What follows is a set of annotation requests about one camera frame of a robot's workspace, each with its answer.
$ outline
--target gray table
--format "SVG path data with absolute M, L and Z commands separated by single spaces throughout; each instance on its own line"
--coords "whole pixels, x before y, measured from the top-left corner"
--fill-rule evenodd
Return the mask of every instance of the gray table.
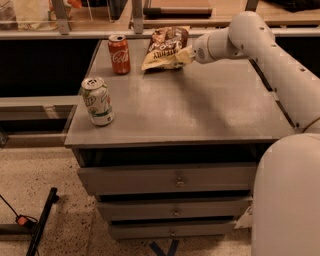
M 94 126 L 80 100 L 65 145 L 114 238 L 228 232 L 261 155 L 294 130 L 248 60 L 143 72 L 148 44 L 129 41 L 118 76 L 102 42 L 89 76 L 108 83 L 115 119 Z

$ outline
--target snack bag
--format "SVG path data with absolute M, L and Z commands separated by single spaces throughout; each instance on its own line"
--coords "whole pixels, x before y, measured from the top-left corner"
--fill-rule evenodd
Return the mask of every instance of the snack bag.
M 175 69 L 185 66 L 190 59 L 179 58 L 186 48 L 188 27 L 164 27 L 156 29 L 151 36 L 148 52 L 143 61 L 142 70 L 159 68 Z

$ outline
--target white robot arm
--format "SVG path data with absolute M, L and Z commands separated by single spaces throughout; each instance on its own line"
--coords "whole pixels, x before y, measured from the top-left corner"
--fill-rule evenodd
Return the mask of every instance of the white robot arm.
M 253 59 L 295 126 L 320 133 L 319 78 L 276 44 L 256 13 L 238 14 L 193 49 L 200 63 Z M 253 192 L 253 256 L 319 255 L 319 184 L 320 134 L 288 136 L 265 152 Z
M 228 28 L 199 37 L 193 49 L 199 63 L 253 59 L 298 129 L 305 130 L 319 120 L 319 78 L 277 45 L 271 29 L 257 13 L 236 15 Z

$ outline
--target speckled floor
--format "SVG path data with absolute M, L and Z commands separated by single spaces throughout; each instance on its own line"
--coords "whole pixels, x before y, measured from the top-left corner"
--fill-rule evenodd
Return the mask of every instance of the speckled floor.
M 40 256 L 157 256 L 150 244 L 167 254 L 172 239 L 115 241 L 76 174 L 78 164 L 61 138 L 9 139 L 0 149 L 0 194 L 18 214 L 39 218 L 51 187 L 58 188 L 41 242 Z M 0 224 L 15 215 L 0 201 Z M 0 256 L 25 255 L 29 237 L 0 235 Z M 176 238 L 175 256 L 249 256 L 251 233 L 238 229 L 224 236 Z

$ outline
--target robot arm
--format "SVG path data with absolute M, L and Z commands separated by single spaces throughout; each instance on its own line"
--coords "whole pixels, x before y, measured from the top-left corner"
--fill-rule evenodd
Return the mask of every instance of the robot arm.
M 304 130 L 319 120 L 319 78 L 276 44 L 271 29 L 257 13 L 236 15 L 228 28 L 199 37 L 193 49 L 199 63 L 253 59 L 297 128 Z

